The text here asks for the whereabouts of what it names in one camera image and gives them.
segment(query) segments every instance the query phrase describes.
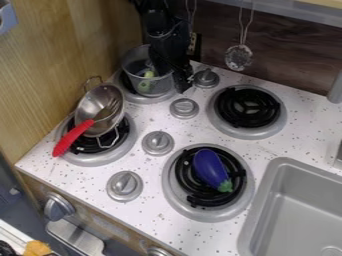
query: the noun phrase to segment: knob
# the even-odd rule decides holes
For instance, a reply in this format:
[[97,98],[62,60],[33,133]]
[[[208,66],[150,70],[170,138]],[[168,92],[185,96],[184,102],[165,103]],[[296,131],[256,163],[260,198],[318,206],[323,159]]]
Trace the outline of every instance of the knob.
[[164,249],[151,247],[147,250],[147,256],[173,256],[173,255],[165,251]]
[[142,179],[131,171],[116,173],[107,183],[108,195],[118,202],[132,201],[141,194],[142,190]]
[[57,193],[49,192],[45,204],[44,214],[51,221],[58,221],[75,213],[75,208],[66,199]]
[[130,173],[125,173],[116,182],[112,183],[112,189],[118,195],[129,195],[137,187],[137,181]]
[[220,77],[210,68],[207,68],[195,74],[194,82],[200,88],[213,88],[220,82]]
[[143,150],[153,156],[164,156],[172,151],[175,143],[166,132],[155,131],[147,134],[142,140]]
[[179,119],[190,119],[199,112],[198,104],[191,99],[178,99],[171,103],[170,113]]

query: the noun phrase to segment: pot handle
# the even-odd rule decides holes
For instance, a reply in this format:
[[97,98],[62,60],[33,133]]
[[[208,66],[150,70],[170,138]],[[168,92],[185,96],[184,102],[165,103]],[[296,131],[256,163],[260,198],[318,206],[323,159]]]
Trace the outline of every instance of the pot handle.
[[101,77],[101,76],[91,76],[91,77],[89,77],[89,78],[87,79],[87,81],[85,81],[85,82],[82,84],[84,93],[87,93],[87,92],[88,92],[87,86],[88,86],[88,84],[89,84],[93,79],[98,79],[98,80],[100,81],[101,84],[103,83],[103,80],[102,80],[102,77]]
[[80,137],[86,130],[88,130],[94,123],[94,120],[89,119],[69,131],[58,141],[57,145],[53,149],[52,156],[57,157],[63,155],[65,151],[70,148],[71,144],[75,140],[77,140],[77,138]]

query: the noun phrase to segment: sink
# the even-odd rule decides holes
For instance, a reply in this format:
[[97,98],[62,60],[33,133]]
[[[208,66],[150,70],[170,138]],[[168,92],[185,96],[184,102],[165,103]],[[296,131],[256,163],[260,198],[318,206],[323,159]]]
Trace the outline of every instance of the sink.
[[241,256],[342,256],[342,177],[270,162],[238,238]]

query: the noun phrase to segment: wooden panel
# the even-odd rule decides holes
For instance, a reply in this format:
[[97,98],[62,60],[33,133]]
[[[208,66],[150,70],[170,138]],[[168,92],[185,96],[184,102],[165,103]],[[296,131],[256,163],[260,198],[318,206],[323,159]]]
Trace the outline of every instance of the wooden panel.
[[[198,0],[194,32],[203,35],[204,63],[227,68],[225,51],[238,44],[238,13],[236,7]],[[243,13],[245,23],[249,14]],[[342,69],[342,28],[256,12],[247,45],[254,62],[244,74],[322,95]]]
[[171,247],[161,244],[151,237],[144,236],[134,231],[123,223],[94,210],[88,205],[77,201],[66,194],[63,194],[60,191],[56,191],[54,188],[49,187],[26,174],[19,172],[18,174],[19,176],[21,176],[21,181],[23,181],[24,184],[30,187],[30,192],[35,197],[35,205],[38,206],[37,209],[38,211],[40,211],[41,214],[43,214],[43,209],[47,201],[47,192],[56,192],[67,199],[75,207],[76,218],[69,219],[69,221],[72,221],[74,224],[91,228],[106,236],[108,239],[119,241],[125,244],[141,255],[146,255],[146,248],[159,247],[168,252],[171,252],[174,256],[180,256],[180,254]]
[[19,25],[0,36],[0,145],[16,162],[73,109],[90,75],[108,78],[141,43],[127,0],[13,0]]

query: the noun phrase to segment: wooden cabinet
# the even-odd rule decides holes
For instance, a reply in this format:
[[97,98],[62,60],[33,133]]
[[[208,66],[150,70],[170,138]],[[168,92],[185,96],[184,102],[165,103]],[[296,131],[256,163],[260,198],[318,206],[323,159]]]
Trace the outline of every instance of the wooden cabinet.
[[14,164],[141,44],[128,0],[13,0],[19,24],[0,36],[0,149]]

